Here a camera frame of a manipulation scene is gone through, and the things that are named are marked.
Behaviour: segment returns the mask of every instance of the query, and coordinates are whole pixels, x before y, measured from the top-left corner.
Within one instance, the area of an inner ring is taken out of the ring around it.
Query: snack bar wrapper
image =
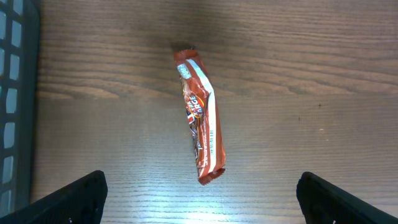
[[[174,52],[180,72],[188,123],[192,131],[198,180],[207,184],[220,176],[225,165],[223,138],[214,89],[195,49]]]

